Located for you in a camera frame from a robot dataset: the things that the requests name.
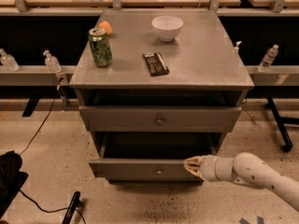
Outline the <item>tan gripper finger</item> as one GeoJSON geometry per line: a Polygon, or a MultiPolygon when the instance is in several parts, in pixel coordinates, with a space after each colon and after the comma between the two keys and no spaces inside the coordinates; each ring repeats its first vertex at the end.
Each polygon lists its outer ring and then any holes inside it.
{"type": "Polygon", "coordinates": [[[184,161],[184,165],[188,167],[200,167],[202,164],[202,156],[194,156],[184,161]]]}
{"type": "Polygon", "coordinates": [[[198,168],[191,168],[191,167],[186,167],[186,170],[191,173],[192,175],[201,178],[202,174],[198,168]]]}

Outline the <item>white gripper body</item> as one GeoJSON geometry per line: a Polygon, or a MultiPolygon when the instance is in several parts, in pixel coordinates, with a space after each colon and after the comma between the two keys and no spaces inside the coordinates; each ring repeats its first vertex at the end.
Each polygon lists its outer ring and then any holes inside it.
{"type": "Polygon", "coordinates": [[[213,155],[207,155],[202,158],[200,171],[206,181],[215,182],[218,180],[215,171],[217,159],[218,157],[213,155]]]}

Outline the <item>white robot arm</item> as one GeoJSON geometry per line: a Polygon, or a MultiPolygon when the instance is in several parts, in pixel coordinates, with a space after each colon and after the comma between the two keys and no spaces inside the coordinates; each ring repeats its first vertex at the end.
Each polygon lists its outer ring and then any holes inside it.
{"type": "Polygon", "coordinates": [[[227,181],[253,189],[268,189],[299,211],[299,182],[272,169],[250,153],[234,158],[195,156],[184,161],[185,169],[209,182],[227,181]]]}

